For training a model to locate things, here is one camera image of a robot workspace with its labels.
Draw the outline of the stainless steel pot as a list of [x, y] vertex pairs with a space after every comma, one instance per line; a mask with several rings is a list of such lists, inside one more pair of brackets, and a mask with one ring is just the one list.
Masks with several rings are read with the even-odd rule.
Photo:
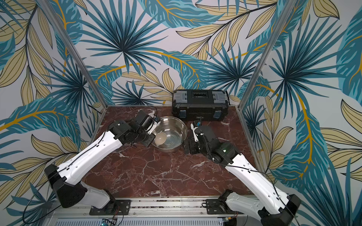
[[163, 153], [174, 153], [177, 152], [183, 145], [183, 142], [187, 137], [186, 124], [173, 116], [164, 116], [160, 118], [160, 124], [165, 129], [167, 134], [166, 142], [161, 146], [153, 146]]

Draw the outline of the glass pot lid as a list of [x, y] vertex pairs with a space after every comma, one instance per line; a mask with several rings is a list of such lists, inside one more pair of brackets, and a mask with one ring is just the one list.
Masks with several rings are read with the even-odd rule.
[[112, 153], [121, 153], [123, 151], [128, 150], [129, 148], [133, 147], [135, 144], [135, 140], [137, 139], [137, 135], [133, 137], [132, 140], [130, 140], [129, 143], [122, 145], [119, 149], [113, 151]]

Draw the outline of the beige plastic ladle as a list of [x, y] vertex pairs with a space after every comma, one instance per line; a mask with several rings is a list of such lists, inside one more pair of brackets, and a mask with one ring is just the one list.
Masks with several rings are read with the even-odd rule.
[[165, 129], [161, 126], [155, 127], [155, 129], [152, 132], [153, 135], [155, 135], [154, 140], [152, 141], [152, 144], [154, 146], [161, 146], [163, 145], [167, 140], [167, 134], [165, 132]]

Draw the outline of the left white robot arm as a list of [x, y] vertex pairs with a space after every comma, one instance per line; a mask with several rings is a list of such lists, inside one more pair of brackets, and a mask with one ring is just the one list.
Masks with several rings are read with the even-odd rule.
[[99, 138], [70, 160], [59, 166], [46, 167], [45, 175], [61, 207], [84, 204], [106, 212], [118, 210], [119, 205], [109, 192], [82, 182], [82, 178], [122, 146], [140, 143], [148, 147], [155, 139], [153, 131], [159, 124], [160, 118], [156, 114], [139, 111], [128, 121], [112, 122]]

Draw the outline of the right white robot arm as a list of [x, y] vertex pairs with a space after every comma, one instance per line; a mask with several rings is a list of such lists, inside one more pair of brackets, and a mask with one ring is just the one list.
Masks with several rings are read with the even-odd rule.
[[289, 226], [301, 204], [297, 195], [289, 195], [258, 171], [229, 141], [220, 141], [209, 126], [193, 122], [192, 137], [186, 139], [186, 151], [202, 154], [237, 177], [254, 195], [245, 197], [227, 189], [218, 199], [206, 202], [211, 214], [242, 213], [260, 220], [264, 226]]

